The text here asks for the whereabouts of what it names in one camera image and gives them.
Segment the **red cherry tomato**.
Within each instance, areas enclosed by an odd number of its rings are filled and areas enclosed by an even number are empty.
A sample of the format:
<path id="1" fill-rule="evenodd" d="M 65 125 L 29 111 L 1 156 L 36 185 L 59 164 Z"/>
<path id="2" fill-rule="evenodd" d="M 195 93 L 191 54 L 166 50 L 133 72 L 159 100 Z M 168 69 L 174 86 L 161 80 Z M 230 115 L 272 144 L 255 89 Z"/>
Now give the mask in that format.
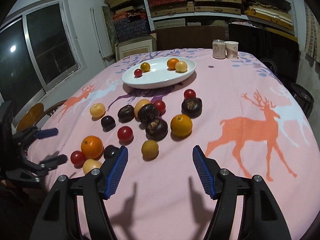
<path id="1" fill-rule="evenodd" d="M 187 89 L 183 93 L 184 99 L 190 99 L 196 97 L 196 92 L 192 89 Z"/>
<path id="2" fill-rule="evenodd" d="M 81 151 L 74 151 L 71 154 L 71 162 L 74 166 L 82 166 L 85 161 L 86 157 Z"/>
<path id="3" fill-rule="evenodd" d="M 162 100 L 156 100 L 153 105 L 158 109 L 160 115 L 163 115 L 166 111 L 166 104 Z"/>

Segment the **pale yellow fruit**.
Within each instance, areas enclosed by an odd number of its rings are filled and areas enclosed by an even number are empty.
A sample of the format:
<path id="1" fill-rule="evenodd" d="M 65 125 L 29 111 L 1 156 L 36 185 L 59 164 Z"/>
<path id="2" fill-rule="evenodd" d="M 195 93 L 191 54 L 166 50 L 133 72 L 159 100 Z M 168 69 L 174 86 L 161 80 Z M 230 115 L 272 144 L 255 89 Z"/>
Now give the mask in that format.
<path id="1" fill-rule="evenodd" d="M 141 100 L 139 100 L 139 101 L 136 103 L 135 107 L 134 107 L 135 117 L 138 118 L 138 112 L 139 112 L 139 110 L 140 110 L 143 106 L 145 106 L 145 105 L 147 105 L 147 104 L 150 104 L 150 103 L 151 103 L 151 101 L 148 100 L 148 99 L 141 99 Z"/>
<path id="2" fill-rule="evenodd" d="M 90 172 L 91 170 L 101 168 L 101 166 L 101 162 L 94 159 L 87 159 L 82 166 L 82 170 L 84 174 L 88 174 L 88 172 Z"/>
<path id="3" fill-rule="evenodd" d="M 99 119 L 105 114 L 105 106 L 103 103 L 95 103 L 90 107 L 90 114 L 92 118 Z"/>

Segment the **large orange mandarin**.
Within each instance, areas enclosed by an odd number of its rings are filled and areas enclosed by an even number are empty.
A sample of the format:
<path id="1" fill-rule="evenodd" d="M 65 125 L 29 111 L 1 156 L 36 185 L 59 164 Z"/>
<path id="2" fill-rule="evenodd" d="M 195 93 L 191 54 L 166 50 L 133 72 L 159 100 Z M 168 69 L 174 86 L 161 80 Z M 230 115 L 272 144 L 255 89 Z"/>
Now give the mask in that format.
<path id="1" fill-rule="evenodd" d="M 93 135 L 85 137 L 80 148 L 86 159 L 97 159 L 104 151 L 102 140 Z"/>

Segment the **dark plum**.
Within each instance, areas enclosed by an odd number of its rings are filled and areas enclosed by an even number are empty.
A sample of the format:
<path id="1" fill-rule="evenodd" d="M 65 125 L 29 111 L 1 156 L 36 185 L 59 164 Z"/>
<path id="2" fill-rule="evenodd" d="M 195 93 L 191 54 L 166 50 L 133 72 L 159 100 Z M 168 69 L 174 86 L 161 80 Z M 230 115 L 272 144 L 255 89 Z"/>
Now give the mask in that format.
<path id="1" fill-rule="evenodd" d="M 114 145 L 108 145 L 104 149 L 104 159 L 111 159 L 119 152 L 119 148 Z"/>
<path id="2" fill-rule="evenodd" d="M 101 126 L 105 132 L 108 132 L 115 128 L 116 121 L 112 116 L 106 115 L 101 119 Z"/>

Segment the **dark mangosteen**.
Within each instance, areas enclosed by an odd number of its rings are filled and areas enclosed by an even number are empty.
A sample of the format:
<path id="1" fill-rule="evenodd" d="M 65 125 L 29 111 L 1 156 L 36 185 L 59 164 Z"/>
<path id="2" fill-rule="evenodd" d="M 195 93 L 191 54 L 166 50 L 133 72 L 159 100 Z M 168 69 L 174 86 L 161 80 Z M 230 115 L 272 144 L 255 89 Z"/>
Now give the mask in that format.
<path id="1" fill-rule="evenodd" d="M 134 107 L 131 105 L 126 105 L 124 107 L 121 107 L 117 115 L 118 115 L 119 122 L 121 123 L 130 122 L 135 118 Z"/>
<path id="2" fill-rule="evenodd" d="M 147 124 L 145 132 L 148 138 L 162 140 L 167 136 L 168 124 L 163 119 L 155 118 Z"/>
<path id="3" fill-rule="evenodd" d="M 200 98 L 184 99 L 181 104 L 181 111 L 190 118 L 196 118 L 202 113 L 202 100 Z"/>
<path id="4" fill-rule="evenodd" d="M 157 117 L 159 117 L 159 110 L 153 103 L 144 105 L 138 111 L 138 119 L 142 124 L 148 124 Z"/>

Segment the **small yellow fruit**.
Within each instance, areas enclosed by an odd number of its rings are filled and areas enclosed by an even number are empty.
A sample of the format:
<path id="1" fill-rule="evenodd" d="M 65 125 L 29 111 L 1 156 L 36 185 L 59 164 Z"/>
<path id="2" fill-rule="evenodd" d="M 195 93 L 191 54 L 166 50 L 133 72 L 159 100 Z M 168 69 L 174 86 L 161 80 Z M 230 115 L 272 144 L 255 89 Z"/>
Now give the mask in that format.
<path id="1" fill-rule="evenodd" d="M 147 140 L 142 144 L 141 152 L 145 160 L 155 159 L 159 153 L 159 146 L 154 140 Z"/>

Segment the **dark mangosteen front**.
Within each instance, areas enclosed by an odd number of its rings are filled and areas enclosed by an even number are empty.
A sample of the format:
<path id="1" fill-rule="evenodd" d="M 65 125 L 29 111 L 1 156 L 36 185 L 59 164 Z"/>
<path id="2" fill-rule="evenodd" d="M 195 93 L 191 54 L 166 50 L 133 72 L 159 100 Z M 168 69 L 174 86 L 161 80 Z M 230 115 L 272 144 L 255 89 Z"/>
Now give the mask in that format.
<path id="1" fill-rule="evenodd" d="M 145 132 L 148 138 L 162 140 L 167 136 L 168 124 L 163 119 L 155 118 L 147 124 Z"/>

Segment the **orange round fruit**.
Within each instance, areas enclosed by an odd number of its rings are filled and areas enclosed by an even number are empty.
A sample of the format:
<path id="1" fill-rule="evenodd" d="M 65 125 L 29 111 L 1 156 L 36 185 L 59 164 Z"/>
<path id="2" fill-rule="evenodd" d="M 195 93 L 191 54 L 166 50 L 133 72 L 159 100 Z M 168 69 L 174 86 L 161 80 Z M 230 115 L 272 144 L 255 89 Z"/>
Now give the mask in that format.
<path id="1" fill-rule="evenodd" d="M 185 114 L 179 114 L 172 118 L 170 128 L 173 135 L 177 137 L 187 137 L 193 129 L 191 118 Z"/>

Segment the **small orange yellow tomato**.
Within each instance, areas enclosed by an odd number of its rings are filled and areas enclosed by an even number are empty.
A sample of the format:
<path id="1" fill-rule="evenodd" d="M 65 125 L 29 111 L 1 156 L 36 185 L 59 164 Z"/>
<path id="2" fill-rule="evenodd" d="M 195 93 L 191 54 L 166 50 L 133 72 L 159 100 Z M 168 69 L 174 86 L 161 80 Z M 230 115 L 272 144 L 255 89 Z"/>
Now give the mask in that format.
<path id="1" fill-rule="evenodd" d="M 143 62 L 141 65 L 140 65 L 140 69 L 143 71 L 143 72 L 149 72 L 150 69 L 151 69 L 151 66 L 149 63 L 147 62 Z"/>

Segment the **small orange mandarin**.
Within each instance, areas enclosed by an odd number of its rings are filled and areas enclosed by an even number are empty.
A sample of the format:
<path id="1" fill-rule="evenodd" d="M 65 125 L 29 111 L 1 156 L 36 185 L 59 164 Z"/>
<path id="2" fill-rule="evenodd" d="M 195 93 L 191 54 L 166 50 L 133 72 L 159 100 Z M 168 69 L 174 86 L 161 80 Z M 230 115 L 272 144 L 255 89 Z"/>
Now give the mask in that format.
<path id="1" fill-rule="evenodd" d="M 176 69 L 176 63 L 178 63 L 179 59 L 177 58 L 171 58 L 167 61 L 167 67 L 169 70 L 175 70 Z"/>

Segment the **yellow apple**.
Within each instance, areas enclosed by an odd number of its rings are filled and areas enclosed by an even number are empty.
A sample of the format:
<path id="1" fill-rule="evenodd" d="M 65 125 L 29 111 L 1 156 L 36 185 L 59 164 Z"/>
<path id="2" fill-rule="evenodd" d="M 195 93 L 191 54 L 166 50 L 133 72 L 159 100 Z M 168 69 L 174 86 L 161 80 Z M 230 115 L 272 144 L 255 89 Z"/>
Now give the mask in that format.
<path id="1" fill-rule="evenodd" d="M 188 65 L 184 61 L 178 61 L 175 64 L 175 70 L 176 70 L 177 73 L 185 73 L 185 72 L 188 71 Z"/>

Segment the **pink deer tablecloth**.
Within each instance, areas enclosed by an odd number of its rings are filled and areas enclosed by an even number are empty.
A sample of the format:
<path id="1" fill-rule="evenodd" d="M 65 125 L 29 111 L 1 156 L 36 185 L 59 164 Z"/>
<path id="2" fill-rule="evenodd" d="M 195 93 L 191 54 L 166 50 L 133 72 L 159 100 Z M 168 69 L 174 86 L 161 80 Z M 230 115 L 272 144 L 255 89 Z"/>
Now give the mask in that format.
<path id="1" fill-rule="evenodd" d="M 150 59 L 192 59 L 189 79 L 156 90 L 132 89 L 122 75 Z M 202 239 L 215 202 L 193 164 L 199 145 L 236 176 L 263 177 L 300 239 L 319 213 L 319 148 L 291 93 L 248 53 L 213 58 L 176 49 L 123 59 L 85 84 L 44 124 L 57 136 L 34 142 L 28 157 L 71 155 L 87 137 L 104 146 L 131 139 L 129 161 L 105 206 L 118 239 Z"/>

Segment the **framed beige panel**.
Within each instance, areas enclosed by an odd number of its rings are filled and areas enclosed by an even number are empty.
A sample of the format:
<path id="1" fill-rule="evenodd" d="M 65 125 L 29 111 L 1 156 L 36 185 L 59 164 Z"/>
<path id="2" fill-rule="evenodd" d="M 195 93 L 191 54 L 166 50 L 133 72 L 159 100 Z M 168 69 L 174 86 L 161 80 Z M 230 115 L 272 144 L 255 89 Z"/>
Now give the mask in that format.
<path id="1" fill-rule="evenodd" d="M 148 34 L 125 42 L 120 42 L 115 47 L 116 61 L 131 55 L 156 51 L 156 41 L 156 34 Z"/>

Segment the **beige drink can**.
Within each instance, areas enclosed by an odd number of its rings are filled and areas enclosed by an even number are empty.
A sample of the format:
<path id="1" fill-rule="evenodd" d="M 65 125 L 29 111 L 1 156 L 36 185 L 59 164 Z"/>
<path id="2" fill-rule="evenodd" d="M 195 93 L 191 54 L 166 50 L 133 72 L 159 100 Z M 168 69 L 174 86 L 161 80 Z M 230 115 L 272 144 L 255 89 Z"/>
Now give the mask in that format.
<path id="1" fill-rule="evenodd" d="M 214 40 L 212 42 L 213 58 L 225 59 L 226 58 L 226 44 L 224 40 Z"/>

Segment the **checked beige curtain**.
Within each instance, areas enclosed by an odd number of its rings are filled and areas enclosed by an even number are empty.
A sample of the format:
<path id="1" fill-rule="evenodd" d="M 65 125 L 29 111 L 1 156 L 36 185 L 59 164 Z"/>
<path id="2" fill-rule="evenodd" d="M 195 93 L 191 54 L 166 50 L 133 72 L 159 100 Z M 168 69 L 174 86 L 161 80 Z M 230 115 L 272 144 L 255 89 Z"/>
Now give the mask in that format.
<path id="1" fill-rule="evenodd" d="M 306 3 L 304 3 L 304 7 L 306 15 L 305 52 L 307 55 L 312 57 L 317 63 L 319 63 L 319 23 Z"/>

